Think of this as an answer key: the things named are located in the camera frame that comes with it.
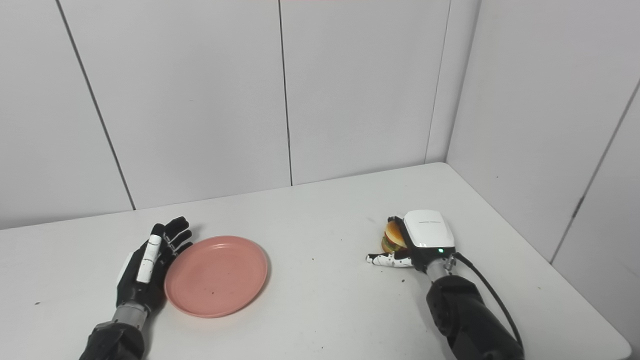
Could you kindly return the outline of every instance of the tabletop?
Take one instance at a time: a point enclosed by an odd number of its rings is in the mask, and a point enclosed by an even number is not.
[[[223,318],[167,304],[149,323],[149,360],[452,360],[425,302],[429,279],[365,262],[387,217],[442,213],[456,248],[495,288],[527,360],[619,360],[622,336],[444,163],[0,231],[0,348],[5,359],[78,358],[111,319],[128,255],[156,222],[184,215],[193,239],[238,235],[269,259],[262,293]],[[504,316],[474,274],[487,306]]]

